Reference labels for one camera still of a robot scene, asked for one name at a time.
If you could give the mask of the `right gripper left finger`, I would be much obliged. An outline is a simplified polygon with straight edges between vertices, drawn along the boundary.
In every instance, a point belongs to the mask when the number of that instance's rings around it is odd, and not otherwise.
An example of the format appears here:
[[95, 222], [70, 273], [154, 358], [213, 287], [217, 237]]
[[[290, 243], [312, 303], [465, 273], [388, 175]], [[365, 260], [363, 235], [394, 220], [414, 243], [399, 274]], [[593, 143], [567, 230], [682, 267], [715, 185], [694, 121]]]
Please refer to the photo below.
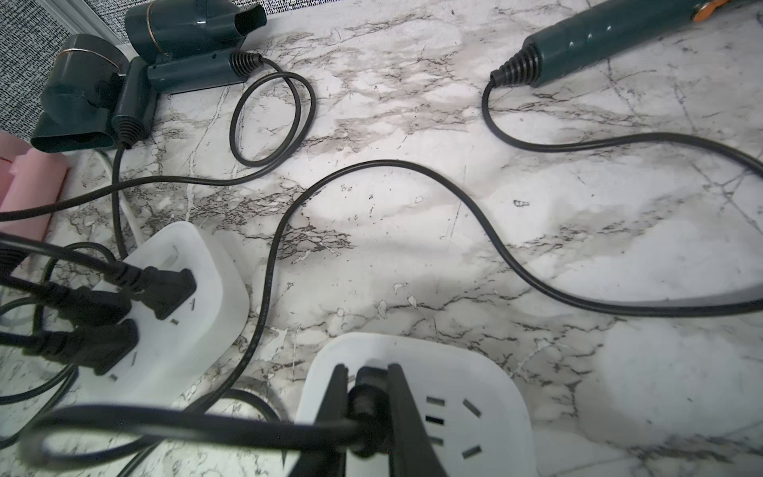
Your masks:
[[289, 476], [346, 475], [347, 451], [341, 447], [340, 438], [345, 431], [344, 425], [348, 423], [348, 413], [348, 369], [337, 365], [323, 395], [315, 423], [310, 425], [310, 446], [300, 452]]

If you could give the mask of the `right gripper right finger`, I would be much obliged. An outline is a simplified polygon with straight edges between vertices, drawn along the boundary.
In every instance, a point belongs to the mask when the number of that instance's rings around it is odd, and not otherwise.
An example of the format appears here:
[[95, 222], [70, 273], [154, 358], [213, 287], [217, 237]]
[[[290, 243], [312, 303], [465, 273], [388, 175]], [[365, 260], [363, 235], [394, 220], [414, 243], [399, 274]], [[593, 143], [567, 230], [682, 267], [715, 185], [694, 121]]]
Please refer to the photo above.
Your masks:
[[389, 475], [446, 476], [429, 441], [401, 365], [389, 365], [387, 381], [391, 416]]

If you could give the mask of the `dark green dryer back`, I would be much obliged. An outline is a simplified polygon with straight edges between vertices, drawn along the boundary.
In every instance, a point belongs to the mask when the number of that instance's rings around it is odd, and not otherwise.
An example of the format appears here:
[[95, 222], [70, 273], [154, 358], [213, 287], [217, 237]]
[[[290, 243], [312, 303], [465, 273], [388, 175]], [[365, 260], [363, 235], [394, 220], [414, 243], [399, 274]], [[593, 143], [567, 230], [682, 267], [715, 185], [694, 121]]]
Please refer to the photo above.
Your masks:
[[130, 8], [129, 42], [148, 64], [150, 85], [160, 93], [186, 93], [243, 83], [262, 66], [244, 51], [244, 40], [267, 23], [266, 11], [230, 1], [162, 0]]

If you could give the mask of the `right white power strip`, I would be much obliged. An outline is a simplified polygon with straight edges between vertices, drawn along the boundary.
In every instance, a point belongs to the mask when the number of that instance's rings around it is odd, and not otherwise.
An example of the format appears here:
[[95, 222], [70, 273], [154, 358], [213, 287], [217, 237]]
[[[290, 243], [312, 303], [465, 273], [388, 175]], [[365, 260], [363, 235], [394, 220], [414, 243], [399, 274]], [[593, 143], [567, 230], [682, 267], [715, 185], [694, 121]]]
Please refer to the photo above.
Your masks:
[[296, 423], [313, 423], [334, 368], [354, 379], [363, 367], [403, 368], [416, 415], [450, 476], [535, 476], [531, 420], [515, 385], [490, 359], [407, 337], [348, 333], [315, 357]]

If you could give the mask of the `left white power strip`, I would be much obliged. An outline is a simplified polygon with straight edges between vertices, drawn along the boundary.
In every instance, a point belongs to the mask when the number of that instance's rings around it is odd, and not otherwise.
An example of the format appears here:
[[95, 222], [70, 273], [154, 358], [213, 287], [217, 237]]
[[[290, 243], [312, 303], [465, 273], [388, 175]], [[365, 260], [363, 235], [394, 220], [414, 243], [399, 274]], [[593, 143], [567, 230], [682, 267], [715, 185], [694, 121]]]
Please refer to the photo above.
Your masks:
[[171, 407], [240, 336], [250, 296], [234, 260], [211, 234], [188, 222], [160, 230], [128, 258], [132, 266], [190, 270], [195, 292], [159, 319], [140, 302], [129, 319], [139, 342], [102, 376], [79, 372], [79, 403]]

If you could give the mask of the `white power strip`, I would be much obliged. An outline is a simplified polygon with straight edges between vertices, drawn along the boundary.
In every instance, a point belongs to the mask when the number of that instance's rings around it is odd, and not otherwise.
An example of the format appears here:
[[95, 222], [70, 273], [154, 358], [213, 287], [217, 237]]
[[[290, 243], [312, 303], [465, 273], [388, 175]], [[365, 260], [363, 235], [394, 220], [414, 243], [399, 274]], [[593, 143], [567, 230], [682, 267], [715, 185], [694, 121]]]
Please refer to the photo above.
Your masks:
[[128, 258], [132, 266], [190, 270], [195, 292], [159, 319], [140, 302], [129, 319], [139, 342], [102, 376], [79, 372], [79, 403], [171, 407], [240, 336], [250, 296], [234, 260], [211, 234], [188, 222], [160, 230]]
[[348, 333], [315, 357], [296, 423], [313, 423], [334, 368], [354, 379], [363, 367], [403, 368], [416, 415], [450, 476], [535, 476], [531, 420], [515, 385], [490, 359], [407, 337]]

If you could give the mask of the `dark green dryer folded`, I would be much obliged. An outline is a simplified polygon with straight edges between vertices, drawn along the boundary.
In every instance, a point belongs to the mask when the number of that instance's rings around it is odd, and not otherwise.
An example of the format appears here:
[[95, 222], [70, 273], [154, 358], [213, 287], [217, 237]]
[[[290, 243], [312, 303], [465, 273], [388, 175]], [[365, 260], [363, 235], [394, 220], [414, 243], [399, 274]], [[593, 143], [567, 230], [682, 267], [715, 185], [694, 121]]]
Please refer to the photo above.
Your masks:
[[158, 101], [148, 70], [100, 37], [67, 37], [41, 93], [32, 146], [47, 153], [131, 149], [147, 139]]

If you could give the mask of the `pink dryer left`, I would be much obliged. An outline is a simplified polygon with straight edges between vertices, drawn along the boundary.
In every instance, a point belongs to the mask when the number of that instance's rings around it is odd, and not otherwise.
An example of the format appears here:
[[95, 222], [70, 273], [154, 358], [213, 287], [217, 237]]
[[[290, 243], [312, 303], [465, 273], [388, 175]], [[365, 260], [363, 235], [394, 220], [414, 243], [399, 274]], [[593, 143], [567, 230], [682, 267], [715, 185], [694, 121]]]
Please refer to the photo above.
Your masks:
[[70, 167], [61, 153], [46, 153], [1, 131], [1, 212], [57, 202]]

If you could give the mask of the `green dryer copper nozzle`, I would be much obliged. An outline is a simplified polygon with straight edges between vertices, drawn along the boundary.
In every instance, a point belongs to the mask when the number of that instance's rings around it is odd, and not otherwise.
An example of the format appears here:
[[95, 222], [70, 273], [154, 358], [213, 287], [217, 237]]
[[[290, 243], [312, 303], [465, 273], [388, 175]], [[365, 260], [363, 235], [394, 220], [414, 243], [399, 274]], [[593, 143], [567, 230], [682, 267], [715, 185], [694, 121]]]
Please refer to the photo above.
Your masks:
[[724, 1], [609, 0], [530, 35], [511, 59], [492, 71], [493, 87], [538, 87], [609, 59], [691, 23]]

